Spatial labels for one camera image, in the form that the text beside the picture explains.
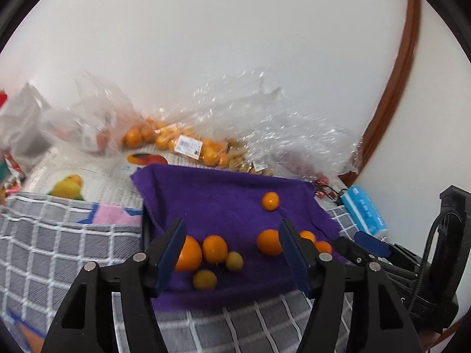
black cable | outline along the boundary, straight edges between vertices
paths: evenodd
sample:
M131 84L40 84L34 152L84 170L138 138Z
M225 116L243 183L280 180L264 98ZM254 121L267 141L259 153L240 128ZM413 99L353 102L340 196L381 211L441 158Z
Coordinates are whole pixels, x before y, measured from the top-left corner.
M338 195L339 193L333 189L331 186L329 186L328 184L318 184L317 187L327 187L328 189L330 189L330 191L334 192L336 195Z
M455 216L461 221L460 216L454 211L443 212L439 214L436 219L432 223L432 227L430 228L429 235L427 236L427 241L425 242L425 248L423 250L422 261L420 263L419 273L417 275L417 280L414 288L414 293L412 294L411 302L409 303L409 307L407 312L409 314L412 313L412 309L414 307L415 301L419 296L419 292L423 282L423 276L425 275L425 268L427 267L427 263L429 260L430 249L432 248L432 241L433 237L435 236L435 232L437 231L438 226L444 221L447 216Z

plastic bag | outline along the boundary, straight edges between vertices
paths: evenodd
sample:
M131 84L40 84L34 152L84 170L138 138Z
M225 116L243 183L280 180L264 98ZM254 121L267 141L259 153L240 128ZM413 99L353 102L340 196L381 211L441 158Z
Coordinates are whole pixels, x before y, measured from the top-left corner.
M45 113L41 130L51 140L62 140L90 154L121 152L122 138L142 118L114 83L101 82L85 72L76 81L80 102Z
M193 105L154 114L156 145L206 166L304 180L355 170L359 140L322 118L289 111L265 72L224 77L195 92Z
M39 131L44 110L49 104L41 94L26 84L8 99L0 111L0 157L8 157L23 172L29 172L51 146Z
M249 172L251 163L244 157L248 139L279 93L279 89L263 92L262 77L263 73L256 72L226 77L197 90L192 106L159 109L154 119L148 119L157 124L157 148L186 155L205 166Z

blue package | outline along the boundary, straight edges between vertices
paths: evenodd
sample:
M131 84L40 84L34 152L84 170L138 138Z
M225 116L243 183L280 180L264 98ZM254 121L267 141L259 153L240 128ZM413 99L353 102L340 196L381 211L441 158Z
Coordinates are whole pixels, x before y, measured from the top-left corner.
M378 239L386 237L386 225L362 187L351 186L341 199L359 230Z

purple cloth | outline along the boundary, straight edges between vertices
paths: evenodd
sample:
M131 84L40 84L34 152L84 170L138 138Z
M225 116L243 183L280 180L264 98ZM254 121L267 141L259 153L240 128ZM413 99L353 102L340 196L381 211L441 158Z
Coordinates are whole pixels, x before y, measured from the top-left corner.
M218 308L276 296L295 289L283 254L263 255L256 246L263 230L278 229L288 218L298 231L309 230L318 240L334 240L340 225L314 199L311 184L299 180L194 167L151 164L132 180L158 231L175 218L184 219L188 235L201 244L209 235L220 235L229 251L244 258L241 272L209 266L218 277L214 291L195 291L192 272L176 272L167 291L153 300L155 309ZM269 191L280 197L280 206L265 211L262 197Z

pink fabric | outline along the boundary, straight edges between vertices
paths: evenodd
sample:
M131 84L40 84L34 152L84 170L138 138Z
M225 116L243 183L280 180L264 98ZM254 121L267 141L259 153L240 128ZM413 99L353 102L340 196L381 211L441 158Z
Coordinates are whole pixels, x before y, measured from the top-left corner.
M141 216L131 216L121 207L100 204L93 217L93 224L141 225Z

